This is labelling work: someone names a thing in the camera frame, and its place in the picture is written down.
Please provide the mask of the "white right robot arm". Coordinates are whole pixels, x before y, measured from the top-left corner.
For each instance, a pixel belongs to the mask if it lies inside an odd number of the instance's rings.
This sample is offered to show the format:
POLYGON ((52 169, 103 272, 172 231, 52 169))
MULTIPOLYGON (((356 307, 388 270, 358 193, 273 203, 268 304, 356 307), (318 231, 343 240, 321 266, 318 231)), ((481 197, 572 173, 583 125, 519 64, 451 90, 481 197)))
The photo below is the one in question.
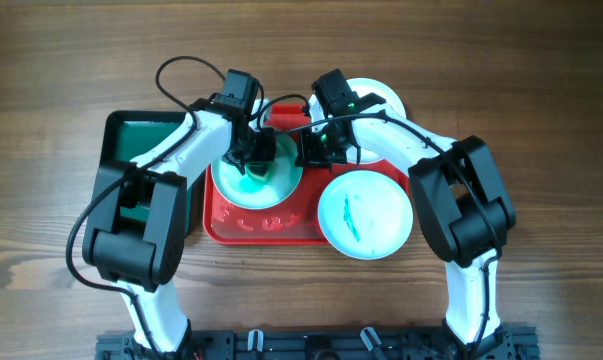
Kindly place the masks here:
POLYGON ((407 240, 413 222, 444 262, 445 324, 469 351, 478 351, 501 322, 496 270, 516 216, 488 146, 476 136, 436 135, 397 112, 381 96, 341 103, 309 102, 303 139, 326 150, 364 149, 405 174, 410 191, 387 186, 367 170, 351 171, 327 186, 318 206, 322 233, 333 245, 384 245, 383 256, 407 240))

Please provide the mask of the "green sponge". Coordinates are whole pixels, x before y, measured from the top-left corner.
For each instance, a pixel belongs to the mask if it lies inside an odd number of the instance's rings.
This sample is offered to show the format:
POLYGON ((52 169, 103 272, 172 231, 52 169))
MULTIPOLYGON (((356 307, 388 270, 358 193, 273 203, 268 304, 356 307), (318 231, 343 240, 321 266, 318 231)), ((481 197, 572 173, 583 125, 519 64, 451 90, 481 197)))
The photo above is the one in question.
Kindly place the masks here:
POLYGON ((246 174, 255 181, 267 181, 272 169, 271 162, 248 163, 245 165, 246 174))

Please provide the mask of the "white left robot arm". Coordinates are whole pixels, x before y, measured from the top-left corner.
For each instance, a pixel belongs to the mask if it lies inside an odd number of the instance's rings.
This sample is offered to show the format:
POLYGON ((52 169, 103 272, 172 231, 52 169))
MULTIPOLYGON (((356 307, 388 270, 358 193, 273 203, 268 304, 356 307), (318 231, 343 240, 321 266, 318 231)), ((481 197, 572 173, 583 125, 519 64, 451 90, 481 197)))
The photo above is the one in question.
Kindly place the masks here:
POLYGON ((193 113, 120 110, 106 120, 92 199, 70 235, 84 261, 120 294, 134 331, 101 337, 99 359, 198 359, 204 349, 181 311, 173 277, 207 168, 238 150, 246 123, 217 101, 193 113))

